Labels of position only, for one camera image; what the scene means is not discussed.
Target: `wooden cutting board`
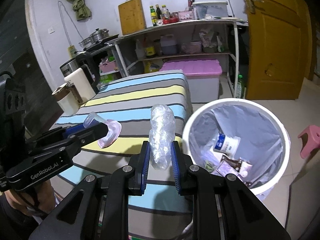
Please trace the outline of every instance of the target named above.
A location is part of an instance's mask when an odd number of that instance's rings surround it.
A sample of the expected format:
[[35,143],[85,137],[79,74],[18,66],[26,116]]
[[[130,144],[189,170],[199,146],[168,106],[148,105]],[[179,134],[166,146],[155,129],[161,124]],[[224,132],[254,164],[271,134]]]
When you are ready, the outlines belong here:
[[141,0],[129,0],[118,6],[122,35],[147,28]]

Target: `door panel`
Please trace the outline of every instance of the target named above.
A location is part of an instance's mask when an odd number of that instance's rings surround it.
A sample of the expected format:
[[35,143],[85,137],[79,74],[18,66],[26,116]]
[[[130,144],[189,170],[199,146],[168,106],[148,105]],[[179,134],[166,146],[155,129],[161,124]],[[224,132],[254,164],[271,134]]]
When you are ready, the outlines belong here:
[[246,98],[296,99],[310,64],[308,6],[304,0],[258,0],[253,4],[255,13],[247,10],[250,61]]

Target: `kettle handle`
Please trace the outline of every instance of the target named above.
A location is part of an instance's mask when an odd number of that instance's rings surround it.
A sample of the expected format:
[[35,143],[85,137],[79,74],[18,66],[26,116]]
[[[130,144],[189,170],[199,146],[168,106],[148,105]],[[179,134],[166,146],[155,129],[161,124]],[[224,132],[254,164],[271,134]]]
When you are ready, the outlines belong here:
[[97,70],[97,68],[95,67],[96,64],[95,64],[91,54],[87,51],[83,51],[76,56],[76,60],[77,61],[81,61],[81,60],[87,61],[88,67],[89,67],[90,71],[92,72],[92,74],[94,75],[94,82],[91,84],[91,87],[94,90],[94,92],[98,93],[99,90],[97,88],[97,85],[100,82],[100,73]]

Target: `striped tablecloth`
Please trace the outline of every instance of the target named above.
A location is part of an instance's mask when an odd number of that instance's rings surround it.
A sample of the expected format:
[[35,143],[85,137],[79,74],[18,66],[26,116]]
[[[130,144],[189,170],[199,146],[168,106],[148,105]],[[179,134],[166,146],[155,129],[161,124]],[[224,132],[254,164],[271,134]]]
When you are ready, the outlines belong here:
[[[86,175],[98,177],[127,165],[148,140],[151,107],[168,105],[176,119],[176,140],[181,142],[186,120],[192,113],[188,83],[179,71],[163,71],[130,76],[108,84],[76,115],[62,115],[52,127],[82,123],[90,112],[121,123],[119,138],[101,149],[90,143],[73,158],[74,166],[51,179],[55,192],[65,197]],[[172,166],[157,171],[149,166],[148,184],[141,197],[129,197],[129,235],[140,239],[173,239],[191,221],[191,209],[174,186]]]

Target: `gray trash bag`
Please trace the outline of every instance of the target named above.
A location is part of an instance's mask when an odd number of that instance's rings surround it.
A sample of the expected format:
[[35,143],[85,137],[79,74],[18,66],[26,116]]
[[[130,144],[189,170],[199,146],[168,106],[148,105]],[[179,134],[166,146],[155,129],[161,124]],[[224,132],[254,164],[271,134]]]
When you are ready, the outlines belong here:
[[241,138],[234,159],[252,164],[245,178],[252,187],[268,182],[279,170],[284,155],[278,130],[257,110],[238,105],[219,106],[198,117],[190,129],[189,146],[195,162],[205,167],[201,151],[207,150],[217,131]]

